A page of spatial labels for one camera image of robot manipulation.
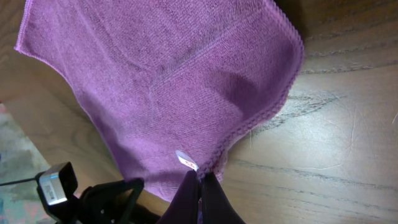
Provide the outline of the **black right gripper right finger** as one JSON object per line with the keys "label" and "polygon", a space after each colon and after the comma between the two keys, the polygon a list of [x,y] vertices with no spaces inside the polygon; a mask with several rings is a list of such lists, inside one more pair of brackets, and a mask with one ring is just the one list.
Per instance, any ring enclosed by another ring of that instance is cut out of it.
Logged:
{"label": "black right gripper right finger", "polygon": [[201,181],[203,224],[246,224],[236,213],[214,173]]}

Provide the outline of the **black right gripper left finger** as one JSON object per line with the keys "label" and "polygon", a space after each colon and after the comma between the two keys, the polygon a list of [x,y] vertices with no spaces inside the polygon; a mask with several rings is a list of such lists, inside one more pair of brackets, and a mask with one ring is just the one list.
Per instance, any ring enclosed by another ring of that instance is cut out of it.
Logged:
{"label": "black right gripper left finger", "polygon": [[197,173],[190,170],[157,224],[197,224],[199,196]]}

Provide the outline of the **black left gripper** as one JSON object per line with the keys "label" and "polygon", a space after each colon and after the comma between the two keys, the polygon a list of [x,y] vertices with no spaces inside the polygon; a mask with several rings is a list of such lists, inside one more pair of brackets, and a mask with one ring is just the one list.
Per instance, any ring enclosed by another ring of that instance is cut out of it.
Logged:
{"label": "black left gripper", "polygon": [[78,199],[72,223],[155,224],[160,215],[139,205],[144,189],[142,179],[120,180],[87,188]]}

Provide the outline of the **pink-purple microfiber cloth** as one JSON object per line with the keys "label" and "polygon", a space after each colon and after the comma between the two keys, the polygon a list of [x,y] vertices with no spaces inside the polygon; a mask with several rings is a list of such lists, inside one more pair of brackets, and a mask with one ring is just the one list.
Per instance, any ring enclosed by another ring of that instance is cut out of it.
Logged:
{"label": "pink-purple microfiber cloth", "polygon": [[126,179],[171,201],[187,167],[283,107],[303,42],[274,1],[27,1],[16,50],[56,70]]}

